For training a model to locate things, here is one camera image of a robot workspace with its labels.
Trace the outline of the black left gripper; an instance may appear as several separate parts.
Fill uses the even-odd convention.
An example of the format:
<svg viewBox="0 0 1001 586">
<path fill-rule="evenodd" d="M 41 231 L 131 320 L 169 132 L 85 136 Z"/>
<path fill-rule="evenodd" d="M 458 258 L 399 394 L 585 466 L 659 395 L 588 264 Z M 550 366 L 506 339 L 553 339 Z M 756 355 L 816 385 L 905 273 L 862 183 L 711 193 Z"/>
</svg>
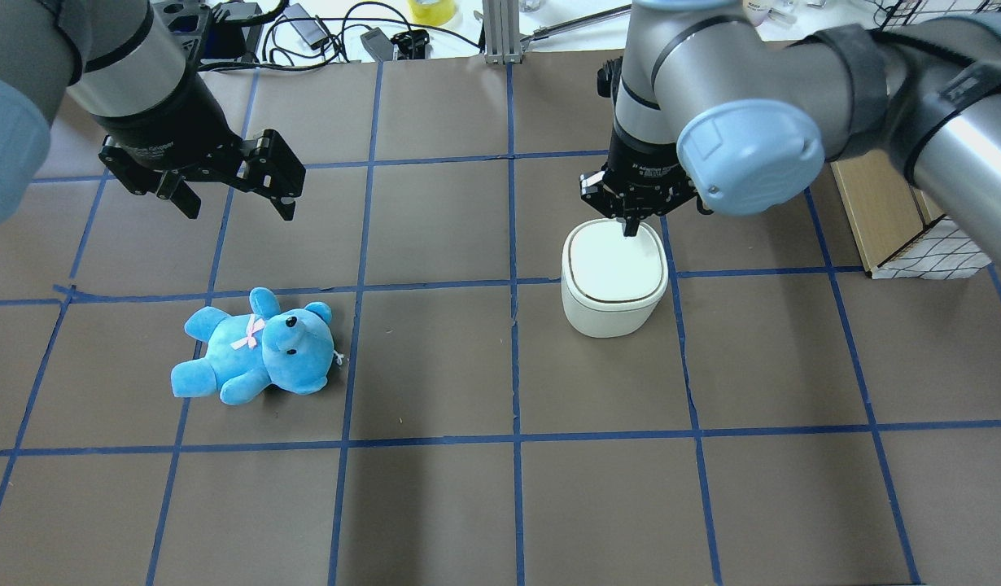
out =
<svg viewBox="0 0 1001 586">
<path fill-rule="evenodd" d="M 169 201 L 195 220 L 202 200 L 186 179 L 238 174 L 236 189 L 269 201 L 284 221 L 295 219 L 306 167 L 277 130 L 248 140 L 237 136 L 196 72 L 186 72 L 150 110 L 94 119 L 107 131 L 98 158 L 129 193 Z"/>
</svg>

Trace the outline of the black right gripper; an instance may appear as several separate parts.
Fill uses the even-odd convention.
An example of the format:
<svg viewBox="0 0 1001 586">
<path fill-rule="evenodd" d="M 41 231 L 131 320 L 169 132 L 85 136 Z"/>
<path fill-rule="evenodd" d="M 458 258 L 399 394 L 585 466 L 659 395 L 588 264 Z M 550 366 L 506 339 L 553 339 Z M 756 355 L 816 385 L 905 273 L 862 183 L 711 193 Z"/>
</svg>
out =
<svg viewBox="0 0 1001 586">
<path fill-rule="evenodd" d="M 637 188 L 637 199 L 630 191 Z M 649 143 L 624 130 L 613 130 L 605 169 L 581 174 L 581 200 L 621 225 L 623 237 L 636 237 L 641 220 L 665 216 L 694 203 L 698 214 L 708 207 L 680 164 L 675 143 Z"/>
</svg>

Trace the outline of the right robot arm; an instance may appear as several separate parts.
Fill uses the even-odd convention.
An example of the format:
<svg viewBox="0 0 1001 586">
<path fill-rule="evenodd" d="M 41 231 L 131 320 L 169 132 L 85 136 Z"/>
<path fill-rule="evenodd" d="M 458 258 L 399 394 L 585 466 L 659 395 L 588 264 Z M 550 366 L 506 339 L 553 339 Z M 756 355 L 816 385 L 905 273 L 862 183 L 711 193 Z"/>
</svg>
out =
<svg viewBox="0 0 1001 586">
<path fill-rule="evenodd" d="M 613 131 L 581 197 L 626 236 L 690 200 L 758 214 L 880 149 L 1001 270 L 1001 12 L 775 49 L 739 1 L 635 1 L 598 92 Z"/>
</svg>

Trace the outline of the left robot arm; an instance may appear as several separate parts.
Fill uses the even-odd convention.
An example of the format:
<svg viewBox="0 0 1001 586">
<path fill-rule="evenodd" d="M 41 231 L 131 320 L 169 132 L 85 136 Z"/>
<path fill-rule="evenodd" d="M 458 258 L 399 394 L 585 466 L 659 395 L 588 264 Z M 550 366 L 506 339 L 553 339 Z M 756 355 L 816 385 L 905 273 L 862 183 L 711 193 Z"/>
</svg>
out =
<svg viewBox="0 0 1001 586">
<path fill-rule="evenodd" d="M 0 1 L 0 223 L 50 151 L 65 96 L 106 131 L 99 159 L 131 193 L 195 219 L 191 183 L 217 182 L 295 216 L 306 168 L 276 130 L 234 133 L 203 72 L 255 69 L 245 34 L 273 21 L 251 4 Z"/>
</svg>

